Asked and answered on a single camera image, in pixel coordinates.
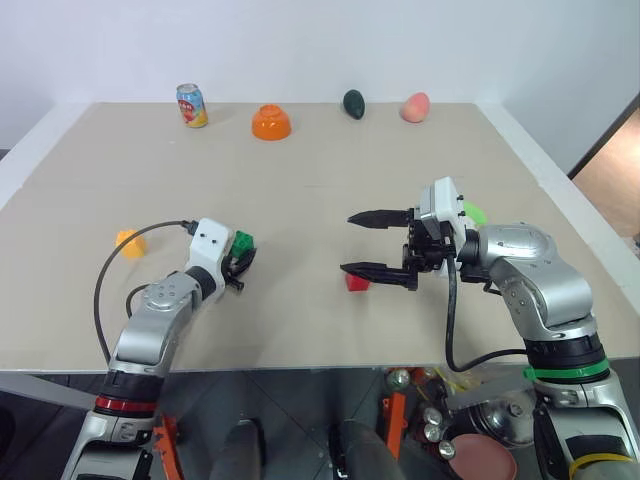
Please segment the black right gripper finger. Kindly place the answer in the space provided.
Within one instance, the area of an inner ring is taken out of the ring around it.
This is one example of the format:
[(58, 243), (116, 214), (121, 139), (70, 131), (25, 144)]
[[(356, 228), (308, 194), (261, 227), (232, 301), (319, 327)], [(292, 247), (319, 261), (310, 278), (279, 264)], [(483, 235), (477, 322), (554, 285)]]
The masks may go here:
[(388, 229), (408, 227), (413, 219), (413, 210), (368, 210), (351, 215), (347, 222), (369, 229)]
[(393, 268), (384, 263), (354, 262), (340, 265), (347, 274), (354, 275), (372, 283), (401, 286), (407, 290), (416, 290), (416, 273), (410, 269)]

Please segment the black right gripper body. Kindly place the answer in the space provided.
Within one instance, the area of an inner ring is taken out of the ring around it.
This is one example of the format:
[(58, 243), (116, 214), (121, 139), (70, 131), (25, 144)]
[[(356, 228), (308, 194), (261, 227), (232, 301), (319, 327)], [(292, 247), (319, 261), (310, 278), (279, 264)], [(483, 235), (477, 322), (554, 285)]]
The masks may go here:
[(424, 223), (419, 218), (418, 208), (410, 208), (402, 258), (402, 269), (408, 275), (405, 287), (416, 291), (418, 275), (440, 270), (442, 265), (447, 265), (449, 257), (456, 259), (456, 241), (450, 223), (433, 219)]

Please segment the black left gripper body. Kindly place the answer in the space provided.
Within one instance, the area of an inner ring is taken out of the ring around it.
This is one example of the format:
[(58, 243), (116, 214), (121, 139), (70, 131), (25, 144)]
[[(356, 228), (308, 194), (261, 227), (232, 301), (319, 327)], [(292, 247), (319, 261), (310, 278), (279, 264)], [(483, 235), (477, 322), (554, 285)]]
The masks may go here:
[(240, 277), (247, 269), (248, 253), (245, 252), (241, 257), (234, 257), (231, 254), (226, 255), (222, 260), (221, 271), (225, 281), (225, 285), (236, 293), (244, 290), (244, 282)]

